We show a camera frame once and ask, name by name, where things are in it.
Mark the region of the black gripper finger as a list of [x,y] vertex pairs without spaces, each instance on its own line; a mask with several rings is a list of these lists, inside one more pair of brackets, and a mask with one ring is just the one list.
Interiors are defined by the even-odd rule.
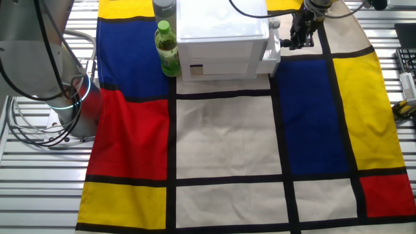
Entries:
[[302,47],[314,47],[313,33],[305,33],[304,36],[300,37],[300,42]]
[[301,49],[302,48],[302,40],[301,37],[297,32],[291,35],[291,45],[289,46],[290,50]]

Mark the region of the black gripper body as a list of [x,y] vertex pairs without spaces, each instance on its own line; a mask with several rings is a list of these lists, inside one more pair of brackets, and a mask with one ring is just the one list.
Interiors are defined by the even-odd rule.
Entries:
[[318,28],[315,14],[309,10],[301,10],[292,14],[293,21],[290,29],[291,37],[306,37],[313,34]]

